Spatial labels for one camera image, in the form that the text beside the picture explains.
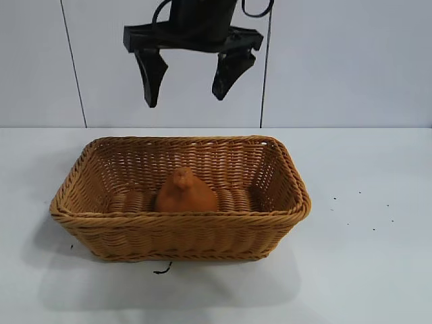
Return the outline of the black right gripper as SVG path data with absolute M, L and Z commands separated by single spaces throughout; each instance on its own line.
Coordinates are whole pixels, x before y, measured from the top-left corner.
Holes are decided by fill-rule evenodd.
M 236 1 L 162 1 L 150 23 L 124 27 L 123 44 L 129 53 L 134 52 L 144 99 L 150 108 L 157 106 L 168 69 L 158 49 L 221 52 L 212 84 L 212 93 L 219 101 L 254 65 L 256 57 L 251 49 L 243 47 L 258 51 L 263 35 L 255 29 L 231 25 L 236 6 Z

